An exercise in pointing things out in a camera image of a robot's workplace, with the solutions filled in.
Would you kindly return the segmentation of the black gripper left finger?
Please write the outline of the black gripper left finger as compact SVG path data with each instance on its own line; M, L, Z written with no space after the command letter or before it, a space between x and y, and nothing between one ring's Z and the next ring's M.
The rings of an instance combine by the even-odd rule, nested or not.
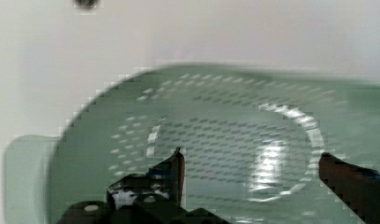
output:
M130 206L140 195L157 194L181 204L185 177L185 158L181 148L143 174L129 174L106 190L107 203L115 209Z

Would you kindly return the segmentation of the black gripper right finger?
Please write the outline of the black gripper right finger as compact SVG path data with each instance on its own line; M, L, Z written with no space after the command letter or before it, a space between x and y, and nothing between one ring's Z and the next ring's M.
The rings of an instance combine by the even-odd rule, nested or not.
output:
M366 224L380 224L380 173L323 152L319 179Z

